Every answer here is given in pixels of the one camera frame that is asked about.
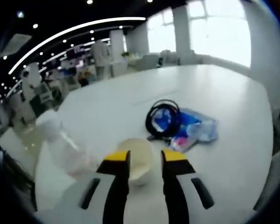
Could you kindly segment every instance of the table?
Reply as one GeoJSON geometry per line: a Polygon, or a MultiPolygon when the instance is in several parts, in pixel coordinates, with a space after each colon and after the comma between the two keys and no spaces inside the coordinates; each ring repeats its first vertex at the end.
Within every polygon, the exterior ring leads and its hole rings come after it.
{"type": "MultiPolygon", "coordinates": [[[[73,137],[102,159],[122,140],[146,138],[146,114],[164,98],[219,121],[215,142],[197,144],[185,154],[215,202],[204,210],[194,199],[188,205],[191,223],[243,222],[253,213],[272,158],[273,125],[263,85],[213,65],[166,67],[75,90],[58,113],[73,137]]],[[[154,142],[154,153],[164,146],[154,142]]],[[[35,174],[38,209],[52,208],[73,182],[53,164],[44,143],[35,174]]],[[[197,198],[195,190],[191,195],[197,198]]]]}

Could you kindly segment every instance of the desk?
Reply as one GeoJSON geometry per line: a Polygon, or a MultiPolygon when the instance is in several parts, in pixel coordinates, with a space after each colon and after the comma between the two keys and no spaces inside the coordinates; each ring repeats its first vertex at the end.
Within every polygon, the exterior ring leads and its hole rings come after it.
{"type": "MultiPolygon", "coordinates": [[[[58,113],[73,137],[103,159],[122,140],[146,138],[146,114],[164,98],[219,121],[215,142],[197,144],[185,154],[215,202],[208,210],[196,202],[189,205],[190,222],[243,222],[243,214],[250,215],[264,187],[273,151],[271,109],[261,84],[213,65],[166,67],[73,91],[58,113]]],[[[164,146],[154,142],[155,153],[164,146]]],[[[52,208],[74,182],[52,163],[46,144],[35,182],[40,210],[52,208]]]]}

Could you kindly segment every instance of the black cable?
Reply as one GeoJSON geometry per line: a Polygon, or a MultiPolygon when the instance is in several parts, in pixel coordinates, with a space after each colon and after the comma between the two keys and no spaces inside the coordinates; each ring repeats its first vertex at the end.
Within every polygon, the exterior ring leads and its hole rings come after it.
{"type": "Polygon", "coordinates": [[[182,118],[179,106],[176,102],[163,99],[155,102],[146,116],[145,126],[151,136],[147,140],[164,140],[170,142],[171,138],[179,131],[182,118]],[[153,126],[153,117],[159,111],[166,109],[170,113],[171,121],[166,130],[160,132],[153,126]]]}

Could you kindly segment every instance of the clear plastic bottle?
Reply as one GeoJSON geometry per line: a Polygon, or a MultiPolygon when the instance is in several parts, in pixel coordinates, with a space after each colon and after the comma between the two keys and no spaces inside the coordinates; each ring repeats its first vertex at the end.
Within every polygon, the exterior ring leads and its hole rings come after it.
{"type": "Polygon", "coordinates": [[[57,113],[46,111],[36,121],[37,128],[46,138],[54,163],[75,179],[96,172],[97,160],[86,152],[64,129],[57,113]]]}

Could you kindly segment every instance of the ceiling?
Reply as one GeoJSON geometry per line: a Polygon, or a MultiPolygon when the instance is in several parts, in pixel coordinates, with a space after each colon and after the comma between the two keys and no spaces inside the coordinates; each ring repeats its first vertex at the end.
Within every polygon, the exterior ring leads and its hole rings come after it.
{"type": "Polygon", "coordinates": [[[185,4],[185,0],[93,0],[87,4],[87,0],[17,0],[0,1],[0,51],[15,34],[32,36],[31,39],[15,54],[9,55],[6,60],[0,57],[0,94],[3,96],[9,92],[9,88],[16,84],[18,75],[23,65],[31,62],[42,62],[51,58],[51,54],[58,54],[70,48],[71,44],[78,45],[109,37],[110,30],[123,26],[124,32],[135,28],[143,21],[114,21],[80,28],[64,34],[45,44],[21,63],[18,68],[9,75],[11,68],[33,47],[49,37],[68,28],[106,18],[139,16],[149,17],[167,7],[176,7],[185,4]],[[17,13],[23,12],[24,17],[18,18],[17,13]]]}

